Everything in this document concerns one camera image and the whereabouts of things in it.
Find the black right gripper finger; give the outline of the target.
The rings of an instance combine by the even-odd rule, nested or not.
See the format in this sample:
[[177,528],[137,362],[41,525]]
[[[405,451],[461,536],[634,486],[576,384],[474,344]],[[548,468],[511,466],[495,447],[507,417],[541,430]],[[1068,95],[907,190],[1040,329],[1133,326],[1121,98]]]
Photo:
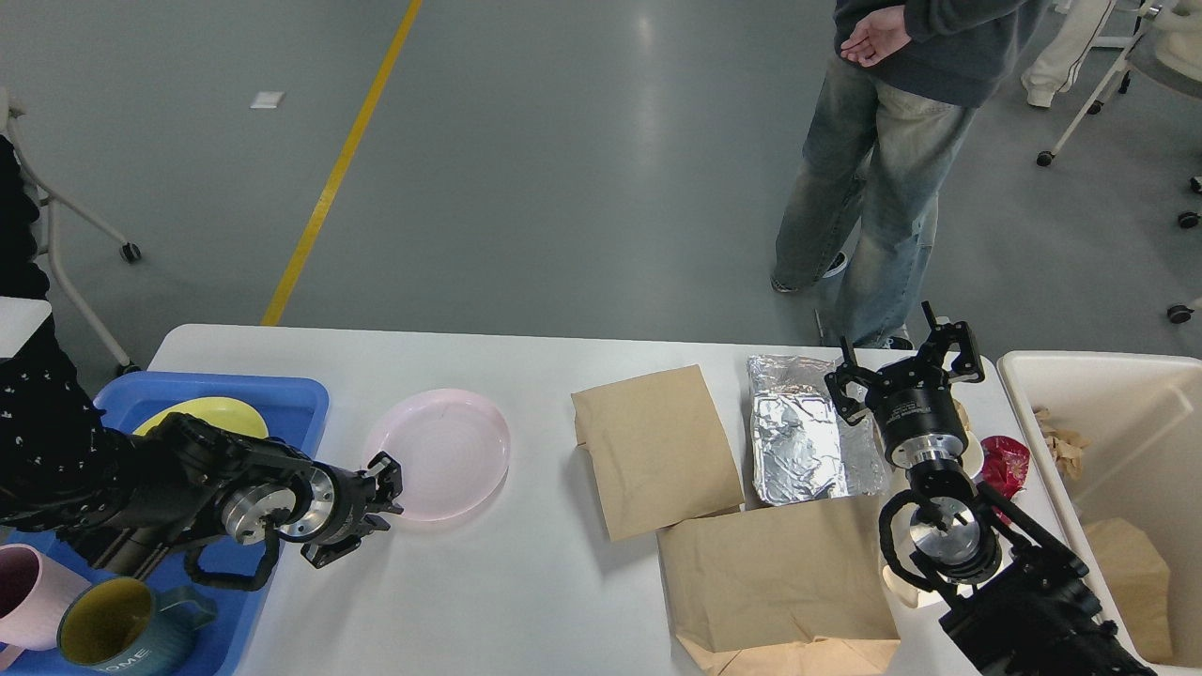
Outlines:
[[916,364],[911,364],[914,385],[983,383],[986,373],[970,326],[964,321],[939,319],[928,300],[923,300],[920,308],[929,334],[917,348]]
[[[886,380],[893,376],[892,364],[883,364],[883,368],[876,370],[867,369],[855,358],[853,344],[849,338],[841,337],[839,346],[841,363],[825,376],[825,385],[829,390],[833,407],[849,426],[859,423],[869,414],[879,426],[885,426],[887,423],[885,399],[892,389],[892,385],[886,385]],[[849,393],[847,389],[853,384],[863,386],[865,390],[862,398],[855,398],[853,395]]]

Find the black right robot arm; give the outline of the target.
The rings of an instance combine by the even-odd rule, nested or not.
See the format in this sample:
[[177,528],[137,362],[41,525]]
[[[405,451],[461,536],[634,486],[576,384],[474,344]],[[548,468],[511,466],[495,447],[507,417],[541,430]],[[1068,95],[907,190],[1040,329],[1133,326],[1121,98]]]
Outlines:
[[966,322],[924,314],[929,334],[910,358],[871,370],[841,338],[841,363],[825,376],[839,416],[874,419],[885,461],[908,480],[877,518],[885,565],[944,599],[941,629],[978,674],[1149,674],[1100,619],[1085,562],[964,469],[952,389],[982,381],[983,364]]

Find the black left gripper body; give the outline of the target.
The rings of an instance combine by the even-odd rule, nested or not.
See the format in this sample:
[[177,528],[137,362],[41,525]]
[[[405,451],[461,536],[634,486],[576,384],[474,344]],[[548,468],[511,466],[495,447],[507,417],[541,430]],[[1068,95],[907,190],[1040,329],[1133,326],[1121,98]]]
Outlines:
[[316,463],[308,484],[313,497],[300,510],[300,517],[282,526],[284,540],[316,547],[349,547],[352,539],[377,530],[377,516],[365,509],[377,496],[377,480],[368,472]]

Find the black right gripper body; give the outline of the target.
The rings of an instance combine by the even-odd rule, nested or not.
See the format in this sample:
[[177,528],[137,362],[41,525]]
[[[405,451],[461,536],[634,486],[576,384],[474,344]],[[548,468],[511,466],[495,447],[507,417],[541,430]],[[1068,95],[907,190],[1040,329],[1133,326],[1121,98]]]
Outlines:
[[883,437],[889,466],[910,469],[965,453],[966,431],[950,395],[952,376],[940,360],[904,358],[874,376],[865,407]]

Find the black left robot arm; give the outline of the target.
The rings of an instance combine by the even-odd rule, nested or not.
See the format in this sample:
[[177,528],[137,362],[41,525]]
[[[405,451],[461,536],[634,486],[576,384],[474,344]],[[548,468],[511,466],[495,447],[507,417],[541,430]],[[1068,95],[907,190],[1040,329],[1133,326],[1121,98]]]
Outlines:
[[194,582],[254,592],[282,542],[322,568],[403,512],[389,453],[349,472],[183,411],[145,434],[105,426],[52,319],[2,358],[1,414],[2,524],[52,530],[107,573],[145,579],[179,552]]

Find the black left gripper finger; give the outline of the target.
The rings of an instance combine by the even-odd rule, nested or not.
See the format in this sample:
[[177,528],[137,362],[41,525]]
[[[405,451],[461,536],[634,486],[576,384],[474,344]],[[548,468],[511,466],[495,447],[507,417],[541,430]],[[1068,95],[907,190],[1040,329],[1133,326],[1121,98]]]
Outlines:
[[386,451],[379,451],[362,470],[370,484],[369,498],[365,500],[365,512],[401,515],[404,506],[398,500],[403,492],[401,466]]
[[335,536],[327,542],[308,542],[300,548],[300,555],[315,569],[322,569],[334,561],[352,553],[361,547],[363,539],[373,533],[389,530],[391,524],[356,524],[347,535]]

